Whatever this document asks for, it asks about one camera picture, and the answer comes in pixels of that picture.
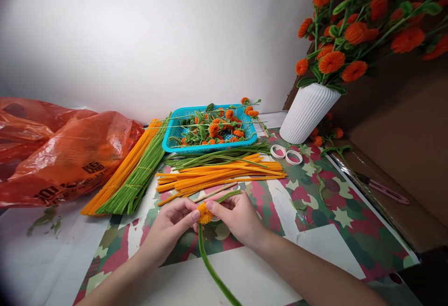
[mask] flower stem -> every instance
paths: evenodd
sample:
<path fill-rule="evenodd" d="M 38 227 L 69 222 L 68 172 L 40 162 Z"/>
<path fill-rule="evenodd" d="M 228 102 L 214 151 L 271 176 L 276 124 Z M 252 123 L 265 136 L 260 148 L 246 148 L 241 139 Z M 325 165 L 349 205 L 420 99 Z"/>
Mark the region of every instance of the flower stem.
<path fill-rule="evenodd" d="M 202 224 L 199 224 L 198 228 L 198 234 L 199 234 L 199 252 L 201 253 L 202 260 L 204 261 L 205 267 L 209 271 L 211 277 L 215 281 L 216 285 L 218 285 L 219 289 L 222 291 L 224 296 L 227 298 L 227 300 L 234 306 L 242 306 L 241 303 L 238 301 L 238 299 L 230 292 L 229 288 L 224 284 L 224 282 L 221 280 L 221 278 L 216 273 L 215 269 L 213 269 L 213 266 L 211 266 L 210 261 L 207 257 L 207 254 L 205 253 L 205 247 L 204 247 L 204 236 L 202 231 Z"/>

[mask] forearm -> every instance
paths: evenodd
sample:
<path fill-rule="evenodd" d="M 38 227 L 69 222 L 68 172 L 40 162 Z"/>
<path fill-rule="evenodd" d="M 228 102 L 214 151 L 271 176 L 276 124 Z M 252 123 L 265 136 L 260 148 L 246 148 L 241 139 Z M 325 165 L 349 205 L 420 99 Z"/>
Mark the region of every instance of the forearm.
<path fill-rule="evenodd" d="M 77 306 L 133 305 L 139 297 L 140 287 L 155 270 L 154 265 L 137 252 L 131 259 L 111 273 Z"/>
<path fill-rule="evenodd" d="M 310 305 L 386 305 L 360 280 L 272 232 L 254 251 Z"/>

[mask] white wall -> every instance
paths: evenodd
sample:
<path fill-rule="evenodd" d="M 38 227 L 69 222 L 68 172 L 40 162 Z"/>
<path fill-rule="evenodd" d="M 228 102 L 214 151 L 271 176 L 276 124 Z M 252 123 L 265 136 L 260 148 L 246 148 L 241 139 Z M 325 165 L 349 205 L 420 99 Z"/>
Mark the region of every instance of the white wall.
<path fill-rule="evenodd" d="M 312 0 L 0 0 L 12 94 L 148 121 L 184 106 L 281 110 Z"/>

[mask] orange plastic bag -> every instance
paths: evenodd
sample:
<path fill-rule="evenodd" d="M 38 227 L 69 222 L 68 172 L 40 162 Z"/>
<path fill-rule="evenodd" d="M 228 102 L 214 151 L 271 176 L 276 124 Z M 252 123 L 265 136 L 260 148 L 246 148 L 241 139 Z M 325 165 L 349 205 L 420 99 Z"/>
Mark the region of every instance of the orange plastic bag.
<path fill-rule="evenodd" d="M 142 133 L 116 111 L 0 97 L 0 207 L 52 206 L 93 190 Z"/>

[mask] fingernail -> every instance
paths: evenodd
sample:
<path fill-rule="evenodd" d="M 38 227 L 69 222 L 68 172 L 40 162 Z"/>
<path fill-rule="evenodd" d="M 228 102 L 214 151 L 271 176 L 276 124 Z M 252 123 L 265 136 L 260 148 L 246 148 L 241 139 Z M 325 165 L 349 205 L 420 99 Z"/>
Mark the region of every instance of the fingernail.
<path fill-rule="evenodd" d="M 193 213 L 191 213 L 191 217 L 193 218 L 193 220 L 198 220 L 198 218 L 201 216 L 201 212 L 199 210 L 195 210 Z"/>
<path fill-rule="evenodd" d="M 208 202 L 205 204 L 205 206 L 206 206 L 209 210 L 212 210 L 214 205 L 215 205 L 215 202 L 214 202 L 214 201 L 208 201 Z"/>

